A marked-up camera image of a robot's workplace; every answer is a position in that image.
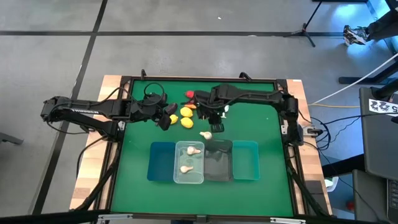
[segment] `lemon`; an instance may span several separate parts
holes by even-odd
[[[193,116],[192,110],[190,108],[187,107],[183,107],[180,109],[180,113],[182,116],[186,117],[186,118],[190,118]]]
[[[190,118],[182,118],[181,124],[182,124],[182,126],[184,126],[186,128],[192,128],[193,121]]]
[[[172,120],[171,124],[175,124],[178,121],[178,116],[175,114],[170,115],[170,119]]]

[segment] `garlic bulb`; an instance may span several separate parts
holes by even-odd
[[[199,133],[201,136],[205,137],[206,140],[209,140],[213,137],[213,135],[211,134],[211,132],[206,131],[206,132],[200,132]]]
[[[180,171],[181,171],[181,173],[183,173],[183,174],[186,174],[188,171],[190,171],[190,170],[192,170],[193,169],[193,167],[187,167],[187,166],[181,166],[180,167]]]
[[[199,154],[201,151],[199,149],[196,149],[193,146],[188,146],[187,148],[187,154],[188,155],[194,155],[194,154]]]

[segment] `sticker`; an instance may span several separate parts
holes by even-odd
[[[375,113],[398,113],[398,105],[385,101],[369,99],[369,111]],[[387,114],[387,115],[398,116],[398,114]]]

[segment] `green table surface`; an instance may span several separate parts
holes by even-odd
[[[134,81],[132,94],[142,99],[144,87],[152,81]],[[158,82],[168,94],[168,102],[185,102],[187,90],[210,91],[216,82]],[[274,90],[268,83],[232,83],[250,90]],[[148,92],[160,93],[155,85]],[[181,118],[179,109],[176,114]],[[126,127],[120,164],[111,206],[112,212],[177,213],[205,215],[292,216],[292,202],[285,168],[278,116],[267,105],[237,103],[223,119],[225,131],[214,139],[248,140],[259,144],[260,179],[232,182],[204,181],[202,184],[176,184],[147,180],[150,144],[154,141],[202,141],[200,131],[209,131],[207,120],[193,117],[193,128],[180,120],[162,131],[152,121]]]

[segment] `gray concrete floor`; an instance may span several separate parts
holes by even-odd
[[[92,30],[101,0],[0,1],[0,30]],[[286,32],[300,28],[316,3],[311,0],[114,0],[100,30],[201,30]],[[373,21],[365,4],[324,3],[308,27],[341,32],[345,24]],[[41,122],[42,102],[69,96],[89,37],[0,36],[0,131],[25,139],[0,145],[0,216],[27,214],[50,153],[55,131]],[[103,75],[183,75],[302,79],[308,102],[340,88],[340,76],[363,76],[392,56],[383,41],[366,46],[342,38],[302,37],[97,37],[80,99],[96,100]],[[359,105],[358,87],[326,100]],[[359,110],[310,108],[329,121]],[[330,126],[335,134],[349,121]],[[69,131],[77,131],[72,126]],[[67,211],[85,135],[67,136],[44,212]],[[325,154],[344,159],[363,151],[360,122],[339,135]]]

